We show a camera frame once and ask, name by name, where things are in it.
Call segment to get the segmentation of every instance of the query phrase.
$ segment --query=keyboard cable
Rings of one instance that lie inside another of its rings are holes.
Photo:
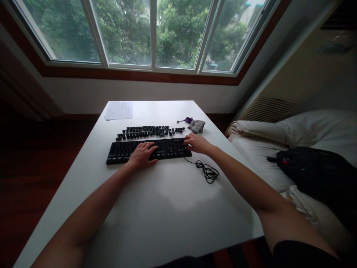
[[[203,176],[206,179],[207,183],[212,184],[215,182],[215,180],[219,176],[219,172],[217,169],[211,167],[208,164],[203,164],[201,160],[197,160],[196,163],[188,161],[186,158],[184,158],[187,162],[190,162],[192,164],[196,164],[197,168],[201,168],[203,172]]]

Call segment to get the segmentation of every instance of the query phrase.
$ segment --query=black keyboard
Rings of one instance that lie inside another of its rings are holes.
[[[145,141],[121,141],[112,143],[110,147],[107,165],[126,163],[130,155],[134,152],[140,143],[154,142],[158,149],[153,152],[149,160],[169,159],[178,157],[192,156],[191,151],[186,150],[183,145],[185,138],[171,138],[161,140],[145,140]]]

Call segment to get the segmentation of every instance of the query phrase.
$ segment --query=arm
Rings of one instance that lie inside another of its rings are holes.
[[[139,144],[129,161],[70,215],[37,257],[33,268],[81,266],[90,240],[105,221],[126,182],[136,170],[157,162],[157,159],[148,160],[157,149],[152,145],[154,143]]]
[[[257,212],[271,252],[284,240],[299,241],[320,248],[338,258],[311,224],[265,181],[249,168],[210,144],[201,136],[186,136],[190,151],[212,158],[222,169],[236,191]]]

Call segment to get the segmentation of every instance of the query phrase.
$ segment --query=wooden floor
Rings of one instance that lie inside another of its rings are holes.
[[[12,267],[99,115],[7,125],[0,133],[0,267]],[[230,114],[208,114],[224,133]]]

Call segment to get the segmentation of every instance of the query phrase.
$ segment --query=paper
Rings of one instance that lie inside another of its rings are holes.
[[[109,102],[105,120],[133,118],[133,102]]]

